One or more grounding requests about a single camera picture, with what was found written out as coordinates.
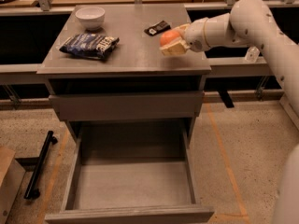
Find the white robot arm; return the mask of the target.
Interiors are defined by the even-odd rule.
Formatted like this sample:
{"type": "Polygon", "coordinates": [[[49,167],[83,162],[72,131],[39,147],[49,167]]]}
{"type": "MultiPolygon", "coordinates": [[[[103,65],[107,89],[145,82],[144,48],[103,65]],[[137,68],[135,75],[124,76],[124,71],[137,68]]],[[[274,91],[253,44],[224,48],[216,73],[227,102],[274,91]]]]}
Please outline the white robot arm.
{"type": "MultiPolygon", "coordinates": [[[[180,25],[160,38],[160,51],[166,56],[243,45],[261,52],[299,114],[299,45],[280,30],[263,0],[239,0],[229,13],[180,25]]],[[[299,224],[299,147],[285,163],[272,224],[299,224]]]]}

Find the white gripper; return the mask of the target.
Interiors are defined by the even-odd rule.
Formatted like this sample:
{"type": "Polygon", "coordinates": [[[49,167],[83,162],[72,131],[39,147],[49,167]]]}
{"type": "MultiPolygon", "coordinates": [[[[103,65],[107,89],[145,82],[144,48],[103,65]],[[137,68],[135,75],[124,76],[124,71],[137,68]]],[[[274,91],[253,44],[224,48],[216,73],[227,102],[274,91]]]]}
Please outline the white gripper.
{"type": "Polygon", "coordinates": [[[165,56],[183,55],[188,49],[194,52],[209,50],[206,42],[205,26],[207,18],[196,20],[192,23],[181,24],[175,30],[185,31],[184,40],[177,38],[170,43],[160,47],[160,51],[165,56]]]}

